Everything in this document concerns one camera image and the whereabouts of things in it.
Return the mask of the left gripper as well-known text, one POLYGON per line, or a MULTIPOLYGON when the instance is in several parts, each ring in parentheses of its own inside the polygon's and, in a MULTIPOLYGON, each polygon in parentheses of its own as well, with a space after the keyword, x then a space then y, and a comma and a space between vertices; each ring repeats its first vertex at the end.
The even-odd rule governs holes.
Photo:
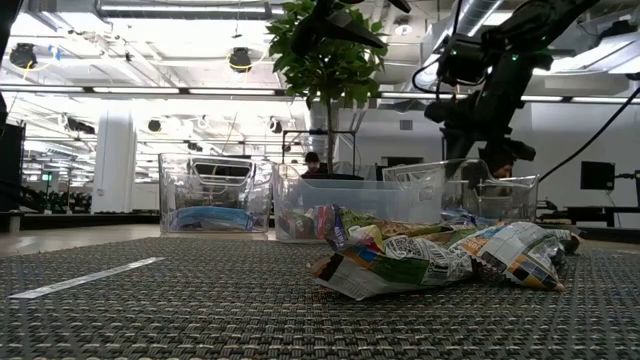
MULTIPOLYGON (((404 13, 411 11, 408 0, 387 0, 404 13)), ((336 7, 336 0, 317 0, 311 13, 295 27, 291 48, 313 48, 324 39, 345 40, 382 49, 385 43, 364 25, 358 23, 344 5, 336 7)))

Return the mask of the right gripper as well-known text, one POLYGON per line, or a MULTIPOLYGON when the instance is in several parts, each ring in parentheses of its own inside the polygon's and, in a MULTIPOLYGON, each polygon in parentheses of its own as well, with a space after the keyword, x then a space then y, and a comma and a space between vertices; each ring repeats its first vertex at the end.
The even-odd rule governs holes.
POLYGON ((533 161, 536 150, 511 138, 510 122, 516 110, 524 107, 521 99, 529 82, 529 69, 484 70, 478 79, 456 80, 464 85, 481 85, 465 98, 436 100, 426 107, 429 120, 443 124, 445 138, 445 174, 454 175, 467 157, 473 143, 486 141, 479 150, 483 160, 533 161))

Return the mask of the white silver granola bar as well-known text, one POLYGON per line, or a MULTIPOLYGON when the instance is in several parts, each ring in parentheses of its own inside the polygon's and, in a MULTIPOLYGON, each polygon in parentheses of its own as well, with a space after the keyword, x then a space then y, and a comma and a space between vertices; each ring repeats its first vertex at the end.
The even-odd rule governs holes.
POLYGON ((464 252, 516 284, 562 292, 554 262, 565 251, 547 230, 530 222, 496 225, 463 237, 449 249, 464 252))

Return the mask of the green orange granola bar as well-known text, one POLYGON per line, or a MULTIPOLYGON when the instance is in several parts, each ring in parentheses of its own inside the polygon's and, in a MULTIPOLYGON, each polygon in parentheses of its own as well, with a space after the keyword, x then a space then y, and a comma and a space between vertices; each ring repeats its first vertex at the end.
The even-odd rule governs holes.
POLYGON ((310 267, 315 281, 354 300, 438 288, 473 275, 472 260, 424 237, 347 244, 310 267))
POLYGON ((335 223, 333 231, 324 239, 330 246, 336 250, 344 247, 355 230, 373 230, 377 229, 378 235, 373 235, 373 242, 382 250, 383 241, 398 235, 406 235, 409 237, 431 235, 452 231, 451 225, 421 224, 407 223, 401 221, 385 220, 374 215, 362 212, 356 212, 345 207, 333 204, 335 209, 335 223))

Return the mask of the wide clear plastic bin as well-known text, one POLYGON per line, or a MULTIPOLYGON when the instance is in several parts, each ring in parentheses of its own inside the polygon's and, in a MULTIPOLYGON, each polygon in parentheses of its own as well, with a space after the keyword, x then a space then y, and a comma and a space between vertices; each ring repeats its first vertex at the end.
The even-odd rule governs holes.
POLYGON ((532 222, 536 215, 538 177, 494 178, 480 159, 464 159, 454 175, 445 174, 446 161, 401 165, 382 171, 383 180, 416 190, 428 211, 441 219, 443 209, 464 209, 491 226, 501 222, 532 222))

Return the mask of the green potted plant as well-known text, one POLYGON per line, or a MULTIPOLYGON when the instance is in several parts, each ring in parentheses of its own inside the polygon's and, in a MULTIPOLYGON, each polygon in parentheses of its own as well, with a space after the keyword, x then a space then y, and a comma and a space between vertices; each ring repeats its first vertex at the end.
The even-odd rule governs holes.
POLYGON ((329 131, 326 144, 326 166, 334 170, 334 149, 337 116, 333 113, 339 104, 346 107, 361 105, 375 95, 379 83, 374 74, 384 69, 388 52, 382 40, 383 22, 365 16, 358 8, 360 0, 336 0, 336 7, 344 5, 358 23, 378 36, 382 49, 345 40, 324 39, 313 48, 291 48, 290 41, 296 25, 309 15, 317 0, 287 0, 282 4, 284 14, 267 26, 271 35, 269 55, 275 59, 273 71, 281 74, 289 96, 305 100, 311 109, 315 103, 326 112, 324 129, 329 131))

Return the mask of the small frosted plastic bin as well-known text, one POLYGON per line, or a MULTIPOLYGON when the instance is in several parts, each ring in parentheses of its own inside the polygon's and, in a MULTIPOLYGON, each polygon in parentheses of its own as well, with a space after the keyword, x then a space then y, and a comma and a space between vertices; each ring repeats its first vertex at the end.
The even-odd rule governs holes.
MULTIPOLYGON (((305 210, 326 204, 368 213, 385 220, 408 223, 437 223, 431 211, 418 213, 423 205, 416 190, 391 182, 344 179, 303 179, 298 171, 279 164, 273 173, 274 217, 283 211, 302 214, 305 210)), ((322 239, 301 239, 281 242, 307 242, 322 239)))

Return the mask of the black long table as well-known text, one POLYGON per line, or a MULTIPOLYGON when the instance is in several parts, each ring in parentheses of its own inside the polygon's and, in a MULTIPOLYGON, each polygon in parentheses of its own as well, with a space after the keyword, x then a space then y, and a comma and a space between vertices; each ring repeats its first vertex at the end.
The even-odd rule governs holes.
POLYGON ((600 222, 607 227, 621 226, 620 214, 640 214, 640 206, 570 206, 559 208, 549 200, 539 200, 536 210, 540 222, 557 223, 568 221, 571 225, 580 222, 600 222))

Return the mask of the narrow clear plastic bin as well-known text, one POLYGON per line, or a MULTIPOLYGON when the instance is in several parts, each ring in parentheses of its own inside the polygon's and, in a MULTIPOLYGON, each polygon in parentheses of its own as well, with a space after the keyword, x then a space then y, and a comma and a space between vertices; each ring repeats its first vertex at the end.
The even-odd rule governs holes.
POLYGON ((242 233, 261 234, 268 231, 272 206, 273 164, 246 157, 205 156, 163 153, 158 156, 160 229, 164 233, 242 233), (249 212, 245 232, 171 232, 174 222, 199 221, 176 218, 172 212, 187 207, 216 206, 249 212))

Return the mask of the dark ribbed placemat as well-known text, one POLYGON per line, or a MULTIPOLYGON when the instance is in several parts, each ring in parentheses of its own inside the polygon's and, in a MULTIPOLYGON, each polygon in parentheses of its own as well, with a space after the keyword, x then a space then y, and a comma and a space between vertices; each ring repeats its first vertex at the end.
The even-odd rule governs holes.
POLYGON ((561 293, 480 280, 355 301, 313 281, 326 251, 145 238, 3 257, 0 359, 640 360, 640 252, 581 250, 561 293))

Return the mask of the white pillar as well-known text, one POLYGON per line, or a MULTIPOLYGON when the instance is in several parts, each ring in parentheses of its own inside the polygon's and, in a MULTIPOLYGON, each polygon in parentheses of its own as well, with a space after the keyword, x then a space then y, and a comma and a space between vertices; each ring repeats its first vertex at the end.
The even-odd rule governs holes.
POLYGON ((129 109, 109 109, 98 122, 92 213, 130 213, 137 132, 129 109))

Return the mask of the black low platform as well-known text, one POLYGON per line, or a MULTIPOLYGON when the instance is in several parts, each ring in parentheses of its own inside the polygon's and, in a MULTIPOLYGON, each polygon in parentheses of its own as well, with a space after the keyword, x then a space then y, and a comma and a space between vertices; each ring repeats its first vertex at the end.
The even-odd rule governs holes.
POLYGON ((158 225, 160 216, 153 214, 27 214, 20 222, 20 230, 49 230, 64 228, 152 224, 158 225))

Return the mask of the black cabinet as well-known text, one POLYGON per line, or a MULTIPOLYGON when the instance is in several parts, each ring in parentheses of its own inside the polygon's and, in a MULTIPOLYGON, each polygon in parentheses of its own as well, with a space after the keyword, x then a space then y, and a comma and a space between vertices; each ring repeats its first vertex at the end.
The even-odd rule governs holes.
POLYGON ((19 208, 23 137, 24 128, 10 124, 0 135, 0 213, 19 208))

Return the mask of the black wall monitor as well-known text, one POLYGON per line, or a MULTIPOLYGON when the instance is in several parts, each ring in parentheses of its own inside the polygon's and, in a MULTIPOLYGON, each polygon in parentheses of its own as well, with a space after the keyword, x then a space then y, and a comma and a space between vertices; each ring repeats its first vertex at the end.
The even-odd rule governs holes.
POLYGON ((580 188, 582 190, 613 190, 615 175, 614 163, 582 161, 580 188))

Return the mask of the black aluminium rig frame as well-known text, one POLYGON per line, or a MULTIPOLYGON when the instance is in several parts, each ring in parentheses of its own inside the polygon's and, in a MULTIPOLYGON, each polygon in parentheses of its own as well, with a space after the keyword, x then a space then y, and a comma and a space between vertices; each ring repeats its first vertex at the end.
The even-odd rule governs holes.
MULTIPOLYGON (((0 69, 8 40, 24 0, 0 0, 0 69)), ((4 125, 7 118, 7 107, 0 92, 0 125, 4 125)))

